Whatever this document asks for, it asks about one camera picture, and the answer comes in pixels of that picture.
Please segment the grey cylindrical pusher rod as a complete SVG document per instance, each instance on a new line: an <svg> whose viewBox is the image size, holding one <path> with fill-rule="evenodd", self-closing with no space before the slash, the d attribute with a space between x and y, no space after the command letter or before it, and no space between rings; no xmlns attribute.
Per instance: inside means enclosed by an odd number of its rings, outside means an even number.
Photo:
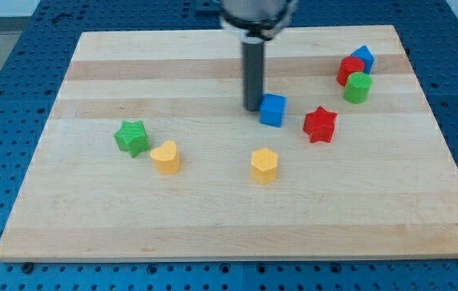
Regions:
<svg viewBox="0 0 458 291"><path fill-rule="evenodd" d="M242 96L243 107L249 112L260 108L263 98L265 43L242 42Z"/></svg>

